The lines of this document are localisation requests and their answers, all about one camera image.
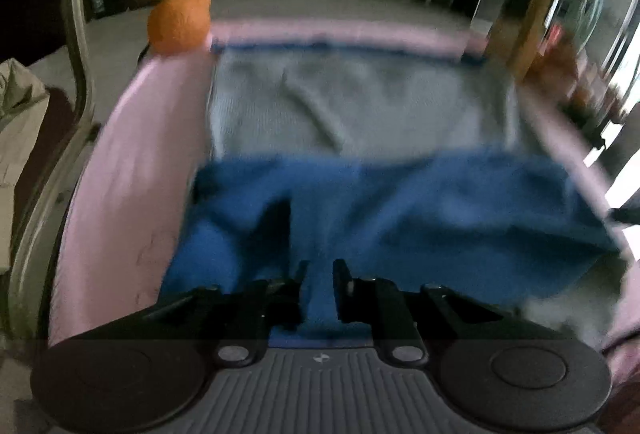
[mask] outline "gray ribbed plate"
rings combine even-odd
[[[487,434],[454,413],[427,376],[373,349],[269,350],[223,370],[206,395],[152,434]],[[592,432],[582,430],[583,434]]]

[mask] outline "blue cloth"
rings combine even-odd
[[[514,305],[560,292],[615,249],[564,169],[544,157],[482,150],[396,165],[234,159],[198,173],[161,296],[214,284],[238,291],[294,276],[308,261],[305,324],[272,335],[272,345],[346,345],[368,329],[337,320],[336,258],[354,276],[385,277],[401,290],[430,283]]]

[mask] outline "pink surface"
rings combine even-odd
[[[209,42],[321,38],[437,56],[479,52],[484,45],[467,32],[443,34],[402,24],[330,20],[219,21],[212,25]],[[52,296],[50,344],[156,301],[177,244],[191,179],[208,158],[206,108],[215,59],[204,51],[152,57],[119,100],[67,218]],[[535,93],[522,89],[520,98],[551,156],[574,176],[594,209],[605,212],[608,182],[602,173],[584,166],[588,150],[577,131]],[[627,281],[627,295],[633,293],[631,286],[640,284],[634,280]],[[625,300],[616,329],[636,319],[637,309],[638,303]],[[614,368],[621,375],[630,370],[625,360]]]

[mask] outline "curved metal tube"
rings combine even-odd
[[[94,85],[89,72],[82,0],[62,0],[61,11],[69,60],[76,79],[74,127],[53,154],[52,162],[34,188],[31,211],[20,223],[14,243],[14,263],[7,295],[8,326],[14,340],[37,338],[43,289],[52,257],[37,257],[35,247],[58,194],[66,187],[66,176],[86,145],[94,115]]]

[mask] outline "blue fabric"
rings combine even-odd
[[[544,157],[483,150],[407,164],[271,157],[214,162],[194,185],[161,296],[242,290],[308,261],[306,315],[273,344],[344,345],[367,328],[337,321],[332,262],[401,290],[438,284],[495,305],[548,297],[615,251],[567,173]]]

